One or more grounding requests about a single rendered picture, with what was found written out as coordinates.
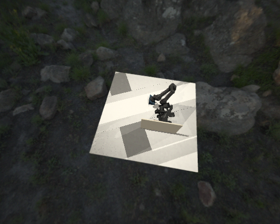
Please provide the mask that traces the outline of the beige wall panel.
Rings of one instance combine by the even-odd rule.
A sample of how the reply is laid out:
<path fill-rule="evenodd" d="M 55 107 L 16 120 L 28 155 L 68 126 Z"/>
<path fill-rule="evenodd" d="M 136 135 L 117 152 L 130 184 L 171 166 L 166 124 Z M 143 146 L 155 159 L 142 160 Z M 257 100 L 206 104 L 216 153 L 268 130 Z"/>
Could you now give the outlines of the beige wall panel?
<path fill-rule="evenodd" d="M 141 128 L 169 132 L 169 133 L 177 133 L 182 128 L 182 126 L 183 125 L 181 124 L 156 121 L 156 120 L 150 120 L 144 118 L 142 118 L 141 120 Z"/>

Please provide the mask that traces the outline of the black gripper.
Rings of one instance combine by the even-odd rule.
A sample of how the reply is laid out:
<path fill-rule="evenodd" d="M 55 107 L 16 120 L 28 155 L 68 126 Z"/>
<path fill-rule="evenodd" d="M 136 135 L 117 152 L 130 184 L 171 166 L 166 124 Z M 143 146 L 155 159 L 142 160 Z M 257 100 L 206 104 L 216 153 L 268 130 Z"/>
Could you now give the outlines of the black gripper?
<path fill-rule="evenodd" d="M 163 108 L 159 109 L 160 112 L 158 113 L 159 115 L 157 115 L 157 118 L 159 118 L 159 121 L 161 121 L 166 113 L 166 111 Z"/>

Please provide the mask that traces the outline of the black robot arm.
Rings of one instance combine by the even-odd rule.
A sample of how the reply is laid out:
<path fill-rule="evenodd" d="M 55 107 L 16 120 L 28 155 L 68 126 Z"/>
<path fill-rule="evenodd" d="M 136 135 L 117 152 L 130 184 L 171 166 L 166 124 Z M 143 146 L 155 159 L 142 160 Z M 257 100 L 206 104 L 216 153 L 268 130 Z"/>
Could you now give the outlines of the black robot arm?
<path fill-rule="evenodd" d="M 174 83 L 171 83 L 169 85 L 169 87 L 163 91 L 161 94 L 158 94 L 158 95 L 153 95 L 153 97 L 150 98 L 150 100 L 153 102 L 153 101 L 160 101 L 159 103 L 161 105 L 159 105 L 159 108 L 169 108 L 170 107 L 170 104 L 169 102 L 167 103 L 167 100 L 175 93 L 176 91 L 176 85 Z M 168 94 L 167 94 L 168 93 Z M 167 94 L 163 99 L 161 99 L 165 94 Z M 155 114 L 158 114 L 160 112 L 160 110 L 157 108 L 155 110 Z"/>

